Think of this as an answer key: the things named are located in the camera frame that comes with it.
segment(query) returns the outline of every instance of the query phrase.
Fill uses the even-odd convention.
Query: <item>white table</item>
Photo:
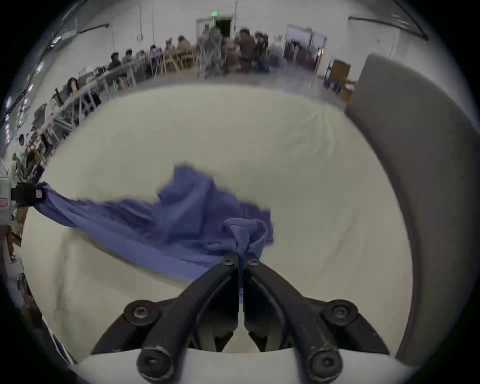
[[[354,302],[396,353],[412,292],[407,233],[379,161],[341,111],[232,85],[130,94],[73,132],[43,180],[70,198],[153,200],[182,162],[270,208],[275,243],[263,262],[304,296]],[[77,359],[126,304],[175,297],[189,283],[125,262],[34,209],[23,248],[32,293]],[[255,347],[238,336],[226,351]]]

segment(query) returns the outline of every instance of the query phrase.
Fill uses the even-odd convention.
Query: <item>wooden chair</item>
[[[187,60],[192,60],[193,66],[197,68],[197,49],[193,46],[187,54],[181,56],[181,64],[182,68],[184,67],[184,62],[186,63]]]
[[[171,55],[164,55],[163,56],[163,72],[164,73],[167,73],[167,64],[172,64],[173,65],[173,68],[175,68],[175,71],[179,72],[180,71],[180,68],[177,64],[177,62],[175,61],[175,59],[171,56]]]

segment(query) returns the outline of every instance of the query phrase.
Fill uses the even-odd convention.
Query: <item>gray floor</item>
[[[209,79],[197,77],[197,71],[195,69],[185,70],[180,73],[167,73],[163,76],[156,76],[141,83],[137,83],[136,88],[123,91],[119,96],[143,89],[190,83],[244,84],[258,86],[262,88],[277,89],[315,100],[321,100],[333,104],[341,110],[345,110],[346,107],[346,104],[340,100],[337,94],[331,89],[326,89],[323,86],[323,78],[317,78],[310,70],[288,64],[282,69],[272,69],[270,73],[232,73]]]

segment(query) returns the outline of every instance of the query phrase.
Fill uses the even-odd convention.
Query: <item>gray panel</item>
[[[479,272],[479,135],[419,73],[370,55],[346,114],[382,162],[408,229],[414,287],[397,358],[420,365],[460,315]]]

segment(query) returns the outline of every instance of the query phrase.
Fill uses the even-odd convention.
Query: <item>blue towel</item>
[[[232,252],[260,258],[264,245],[273,243],[270,211],[239,202],[188,166],[175,167],[153,204],[70,200],[48,184],[42,186],[45,199],[35,205],[38,212],[80,228],[136,265],[182,279],[195,280]]]

